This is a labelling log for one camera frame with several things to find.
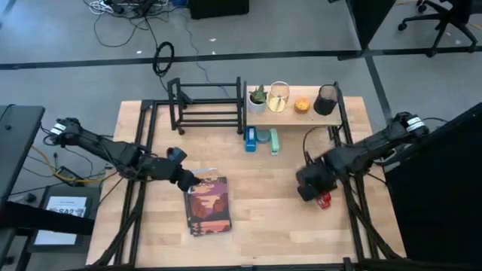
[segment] black mug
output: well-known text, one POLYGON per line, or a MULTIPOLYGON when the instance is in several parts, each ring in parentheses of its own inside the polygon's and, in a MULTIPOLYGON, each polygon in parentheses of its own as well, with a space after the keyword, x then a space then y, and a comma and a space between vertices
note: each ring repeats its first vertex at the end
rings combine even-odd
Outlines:
POLYGON ((335 85, 323 85, 319 88, 318 97, 313 104, 313 108, 316 113, 328 116, 333 112, 335 106, 337 106, 337 86, 335 85))

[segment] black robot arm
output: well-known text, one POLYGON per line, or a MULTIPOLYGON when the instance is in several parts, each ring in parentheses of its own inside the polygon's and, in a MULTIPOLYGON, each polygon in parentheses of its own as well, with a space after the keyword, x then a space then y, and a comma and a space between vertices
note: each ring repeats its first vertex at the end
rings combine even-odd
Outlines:
POLYGON ((150 178, 170 180, 183 191, 200 183, 193 173, 182 168, 181 162, 187 154, 180 148, 167 149, 167 158, 153 157, 144 148, 127 142, 113 142, 103 136, 84 129, 78 119, 58 119, 50 130, 53 145, 78 146, 91 154, 112 163, 126 178, 150 178))
POLYGON ((364 175, 374 160, 386 156, 399 145, 413 143, 428 134, 429 129, 419 117, 399 113, 385 129, 353 145, 331 149, 298 170, 298 193, 305 201, 312 200, 335 189, 337 179, 364 175))

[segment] glass candle holder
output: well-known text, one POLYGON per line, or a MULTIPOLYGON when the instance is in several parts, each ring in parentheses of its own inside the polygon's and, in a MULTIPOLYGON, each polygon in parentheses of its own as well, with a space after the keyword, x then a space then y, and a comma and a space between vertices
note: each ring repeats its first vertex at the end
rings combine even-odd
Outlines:
POLYGON ((271 84, 268 93, 267 105, 273 112, 285 110, 289 98, 289 85, 285 82, 277 81, 271 84))

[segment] red object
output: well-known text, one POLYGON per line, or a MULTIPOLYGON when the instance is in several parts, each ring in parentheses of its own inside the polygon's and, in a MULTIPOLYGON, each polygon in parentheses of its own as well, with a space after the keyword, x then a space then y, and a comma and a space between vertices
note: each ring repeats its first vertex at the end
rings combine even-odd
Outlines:
POLYGON ((323 209, 327 209, 331 206, 331 195, 330 193, 323 193, 316 198, 316 203, 323 209))

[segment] gray floor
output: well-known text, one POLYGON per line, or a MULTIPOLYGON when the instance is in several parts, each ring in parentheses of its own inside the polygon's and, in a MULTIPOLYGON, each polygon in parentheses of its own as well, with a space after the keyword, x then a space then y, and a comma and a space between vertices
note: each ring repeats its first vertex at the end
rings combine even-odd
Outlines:
MULTIPOLYGON (((7 0, 0 0, 0 10, 7 0)), ((399 21, 413 16, 412 4, 392 9, 371 42, 372 49, 428 47, 435 39, 435 22, 414 22, 404 33, 396 30, 399 21)), ((51 62, 90 59, 126 59, 150 57, 154 42, 149 32, 138 31, 132 41, 120 48, 99 45, 93 34, 91 14, 81 0, 17 0, 4 18, 0 29, 0 63, 51 62)), ((192 56, 195 51, 185 31, 188 11, 170 14, 169 23, 153 20, 159 41, 171 41, 177 56, 192 56)), ((473 23, 482 24, 474 16, 473 23)), ((256 53, 286 50, 355 50, 359 49, 352 21, 344 1, 329 5, 325 0, 257 0, 245 16, 207 20, 187 20, 200 54, 256 53)), ((472 29, 482 40, 482 31, 472 29)), ((132 31, 125 20, 102 16, 99 34, 105 43, 124 41, 132 31)), ((442 46, 468 45, 458 30, 447 30, 442 46)), ((378 56, 375 63, 394 113, 411 111, 422 117, 451 119, 482 100, 480 69, 482 54, 441 54, 425 56, 378 56)), ((212 81, 234 81, 240 76, 249 84, 270 84, 283 80, 291 85, 321 85, 339 81, 347 96, 363 96, 374 130, 385 125, 382 110, 363 59, 338 62, 334 57, 291 59, 257 59, 202 62, 212 81)), ((204 74, 194 63, 176 63, 166 80, 181 77, 183 81, 204 82, 204 74)), ((47 110, 43 124, 53 125, 58 117, 77 117, 84 127, 97 133, 112 134, 121 101, 162 99, 162 90, 150 65, 101 66, 66 69, 30 69, 1 71, 2 103, 43 105, 47 110)), ((188 90, 193 97, 221 97, 213 88, 203 92, 188 90)), ((435 128, 439 123, 430 123, 435 128)), ((35 146, 59 162, 88 175, 89 164, 60 148, 43 146, 39 133, 35 146)), ((72 148, 86 154, 78 148, 72 148)), ((94 171, 105 163, 95 157, 94 171)), ((27 160, 27 168, 47 174, 43 165, 27 160)), ((56 183, 22 172, 14 191, 56 183)), ((22 239, 16 239, 11 254, 18 254, 22 239)), ((62 270, 80 267, 85 254, 34 254, 29 270, 62 270)))

